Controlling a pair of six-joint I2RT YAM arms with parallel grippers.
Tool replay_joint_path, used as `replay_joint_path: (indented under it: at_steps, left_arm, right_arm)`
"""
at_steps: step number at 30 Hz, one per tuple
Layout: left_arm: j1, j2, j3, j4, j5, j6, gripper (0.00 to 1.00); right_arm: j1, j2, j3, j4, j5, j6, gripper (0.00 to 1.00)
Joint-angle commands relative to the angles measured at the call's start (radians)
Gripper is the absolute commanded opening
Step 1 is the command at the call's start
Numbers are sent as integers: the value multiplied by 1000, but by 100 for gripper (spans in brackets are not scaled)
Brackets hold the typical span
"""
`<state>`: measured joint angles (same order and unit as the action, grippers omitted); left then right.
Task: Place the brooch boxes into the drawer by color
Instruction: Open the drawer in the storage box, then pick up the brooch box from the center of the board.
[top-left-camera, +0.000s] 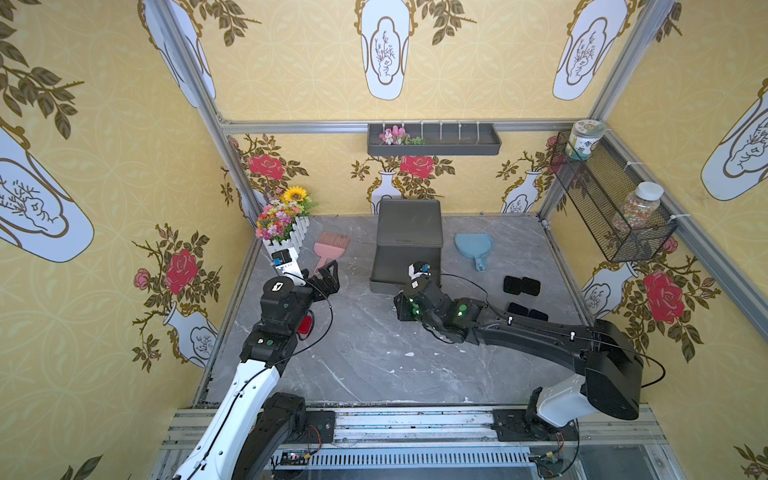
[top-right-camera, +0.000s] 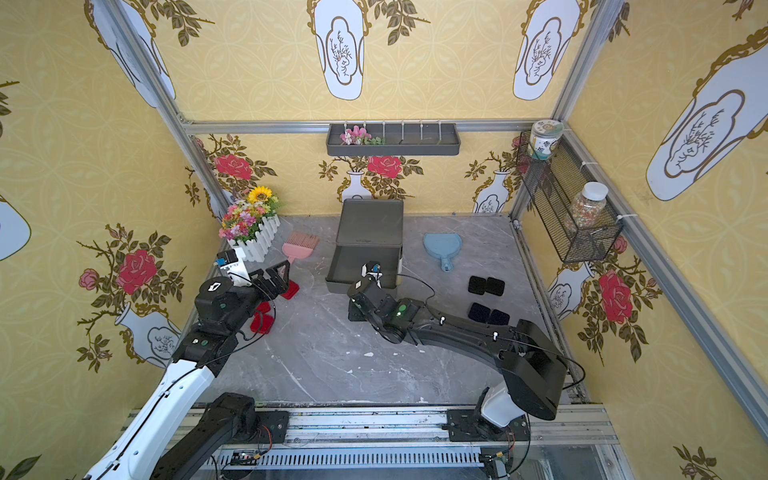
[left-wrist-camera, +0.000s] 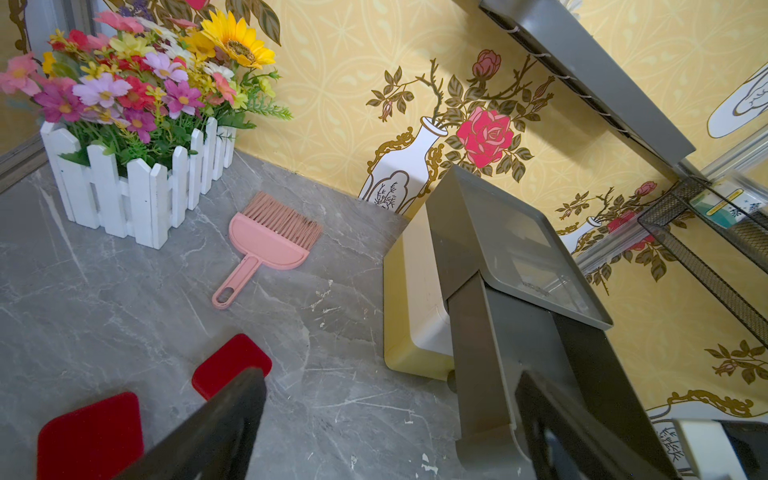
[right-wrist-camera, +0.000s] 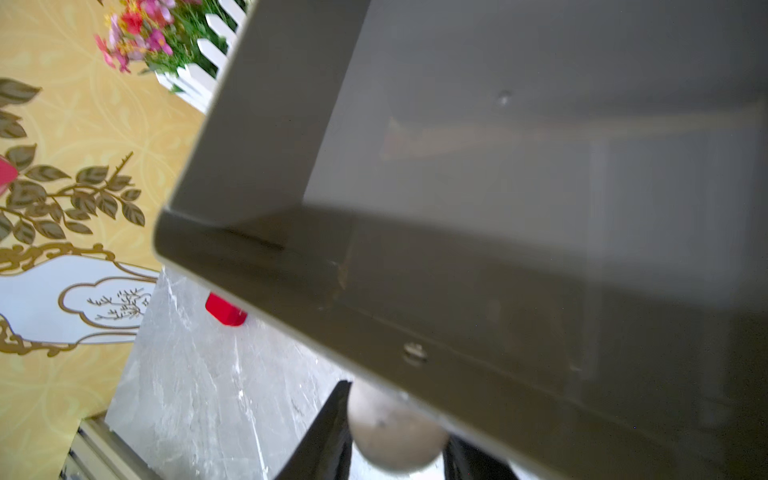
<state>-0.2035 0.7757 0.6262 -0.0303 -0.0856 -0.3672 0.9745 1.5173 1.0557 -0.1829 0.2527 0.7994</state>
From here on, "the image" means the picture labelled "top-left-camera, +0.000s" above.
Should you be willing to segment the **blue brooch box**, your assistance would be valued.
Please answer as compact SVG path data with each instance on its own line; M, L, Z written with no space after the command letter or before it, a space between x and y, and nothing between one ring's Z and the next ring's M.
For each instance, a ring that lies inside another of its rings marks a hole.
M511 315L528 316L530 311L527 307L520 305L516 302L510 302L506 311Z
M531 309L529 311L529 317L532 319L537 319L545 322L549 320L549 316L546 313L536 309Z

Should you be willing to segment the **grey top drawer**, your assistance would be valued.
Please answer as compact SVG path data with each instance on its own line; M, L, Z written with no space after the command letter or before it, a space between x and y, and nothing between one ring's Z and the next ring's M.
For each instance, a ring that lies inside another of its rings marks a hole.
M409 267L417 262L428 264L439 281L441 250L441 247L378 245L369 280L371 292L396 295L410 281Z

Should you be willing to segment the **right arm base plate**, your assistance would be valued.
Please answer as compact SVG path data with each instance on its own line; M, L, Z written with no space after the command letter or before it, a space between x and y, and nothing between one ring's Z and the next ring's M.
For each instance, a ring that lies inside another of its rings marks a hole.
M573 422L554 427L524 409L494 409L491 429L500 442L575 442L579 437Z

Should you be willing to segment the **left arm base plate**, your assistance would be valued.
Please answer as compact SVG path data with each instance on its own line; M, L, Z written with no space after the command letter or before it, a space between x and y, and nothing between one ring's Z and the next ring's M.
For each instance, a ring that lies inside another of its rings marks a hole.
M297 433L291 433L285 444L307 444L322 448L334 441L336 413L331 410L309 410Z

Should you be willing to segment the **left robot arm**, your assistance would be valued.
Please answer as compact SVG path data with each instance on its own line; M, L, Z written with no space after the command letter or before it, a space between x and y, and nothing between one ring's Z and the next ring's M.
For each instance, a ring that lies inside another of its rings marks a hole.
M274 391L297 348L299 327L318 301L328 303L340 289L338 262L311 276L286 272L265 282L260 319L240 353L240 363L211 423L176 479L256 479L286 441L307 432L301 396Z

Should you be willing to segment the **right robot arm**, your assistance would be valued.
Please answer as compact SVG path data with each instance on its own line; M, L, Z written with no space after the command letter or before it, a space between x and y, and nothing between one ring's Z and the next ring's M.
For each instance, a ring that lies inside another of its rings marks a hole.
M428 276L407 282L394 305L400 321L419 322L450 342L505 347L570 369L569 379L532 394L533 414L553 427L595 412L639 417L643 361L611 322L570 325L499 313L486 301L449 297Z

